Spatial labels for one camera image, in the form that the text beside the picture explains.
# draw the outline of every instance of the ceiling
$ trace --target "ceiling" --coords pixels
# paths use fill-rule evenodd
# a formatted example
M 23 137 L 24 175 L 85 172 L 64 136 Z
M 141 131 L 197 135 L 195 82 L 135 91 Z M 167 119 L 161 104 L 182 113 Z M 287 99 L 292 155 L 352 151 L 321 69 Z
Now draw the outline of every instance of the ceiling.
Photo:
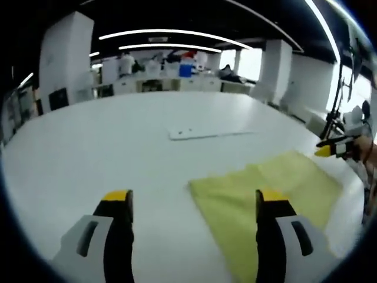
M 252 47 L 264 46 L 266 39 L 281 38 L 299 52 L 299 45 L 305 55 L 325 61 L 333 61 L 334 55 L 329 41 L 316 17 L 304 0 L 190 0 L 182 1 L 119 1 L 119 0 L 34 0 L 22 4 L 12 3 L 9 13 L 16 15 L 12 25 L 3 21 L 4 54 L 0 67 L 0 92 L 17 86 L 29 73 L 38 74 L 39 52 L 44 32 L 60 18 L 72 11 L 80 11 L 95 21 L 92 52 L 101 56 L 116 55 L 122 45 L 148 43 L 148 37 L 168 36 L 168 43 L 218 46 L 221 41 L 206 37 L 184 34 L 135 34 L 100 41 L 98 37 L 115 32 L 135 29 L 184 29 L 205 32 L 231 40 L 251 39 L 246 43 Z M 316 5 L 328 22 L 336 42 L 348 40 L 345 23 L 325 0 L 315 0 Z M 373 16 L 367 15 L 377 7 L 371 1 L 361 0 L 357 4 L 346 1 L 361 21 L 373 42 L 377 42 L 373 29 Z M 285 34 L 271 24 L 255 16 L 247 9 L 258 12 L 281 28 Z M 223 46 L 219 49 L 234 48 Z

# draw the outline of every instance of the wall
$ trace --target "wall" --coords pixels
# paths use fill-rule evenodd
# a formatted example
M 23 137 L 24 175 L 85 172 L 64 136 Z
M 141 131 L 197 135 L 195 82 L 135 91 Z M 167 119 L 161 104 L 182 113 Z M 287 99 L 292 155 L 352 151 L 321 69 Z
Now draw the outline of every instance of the wall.
M 331 83 L 332 64 L 298 54 L 292 55 L 290 85 L 284 101 L 317 111 L 326 111 Z

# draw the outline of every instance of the white cabinet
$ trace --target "white cabinet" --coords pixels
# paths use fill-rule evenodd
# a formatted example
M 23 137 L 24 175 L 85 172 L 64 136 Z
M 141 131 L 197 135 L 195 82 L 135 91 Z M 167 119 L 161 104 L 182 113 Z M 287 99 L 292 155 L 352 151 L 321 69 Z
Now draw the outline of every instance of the white cabinet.
M 202 78 L 201 91 L 221 91 L 221 81 L 218 78 Z
M 113 90 L 115 96 L 136 93 L 136 80 L 133 78 L 118 80 L 113 84 Z
M 201 91 L 201 78 L 181 78 L 180 91 Z

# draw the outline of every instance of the white table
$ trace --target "white table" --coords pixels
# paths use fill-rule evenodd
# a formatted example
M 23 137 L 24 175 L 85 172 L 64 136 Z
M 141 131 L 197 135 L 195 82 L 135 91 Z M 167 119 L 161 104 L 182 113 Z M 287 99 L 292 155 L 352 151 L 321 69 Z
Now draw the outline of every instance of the white table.
M 253 129 L 256 134 L 170 141 L 169 129 Z M 286 150 L 312 155 L 318 138 L 246 96 L 159 92 L 76 104 L 28 122 L 4 152 L 9 195 L 46 258 L 60 237 L 109 191 L 134 190 L 136 282 L 230 282 L 225 260 L 187 189 Z M 343 160 L 313 158 L 343 184 L 329 221 L 344 255 L 359 232 L 363 185 Z

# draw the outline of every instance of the person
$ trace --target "person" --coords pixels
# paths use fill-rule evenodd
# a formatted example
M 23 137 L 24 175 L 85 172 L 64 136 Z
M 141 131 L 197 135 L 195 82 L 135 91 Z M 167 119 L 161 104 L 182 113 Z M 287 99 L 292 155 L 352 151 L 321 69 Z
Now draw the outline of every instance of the person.
M 372 138 L 360 136 L 355 140 L 355 145 L 360 148 L 361 160 L 377 167 L 377 145 L 374 144 Z

